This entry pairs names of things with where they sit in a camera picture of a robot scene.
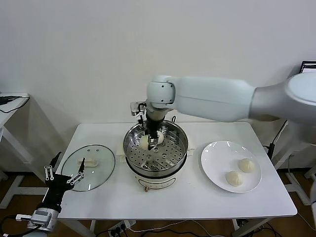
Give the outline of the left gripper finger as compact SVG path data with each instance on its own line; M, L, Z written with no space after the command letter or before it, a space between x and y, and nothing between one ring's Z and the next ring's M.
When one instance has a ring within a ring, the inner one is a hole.
M49 163L49 165L44 166L45 181L54 180L54 168L62 152L59 152Z
M83 158L80 163L80 167L79 167L77 175L69 179L67 181L67 184L75 185L76 183L80 182L84 178L84 162L85 162L85 158Z

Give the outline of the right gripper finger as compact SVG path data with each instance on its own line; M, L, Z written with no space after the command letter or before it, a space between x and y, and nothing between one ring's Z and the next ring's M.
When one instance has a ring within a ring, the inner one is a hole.
M148 135L148 150L155 148L158 144L158 134L153 133Z

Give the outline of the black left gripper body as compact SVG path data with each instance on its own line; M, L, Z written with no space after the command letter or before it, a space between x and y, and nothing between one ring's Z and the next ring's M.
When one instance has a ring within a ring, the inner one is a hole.
M70 176L54 174L54 179L46 182L48 190L43 199L43 208L61 212L61 203L65 192L74 188L74 184L68 183L69 180L71 180Z

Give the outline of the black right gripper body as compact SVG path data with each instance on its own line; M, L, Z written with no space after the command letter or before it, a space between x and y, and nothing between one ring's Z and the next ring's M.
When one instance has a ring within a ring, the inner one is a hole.
M160 126L160 120L153 120L149 116L146 116L146 130L147 134L151 138L158 138L158 129Z

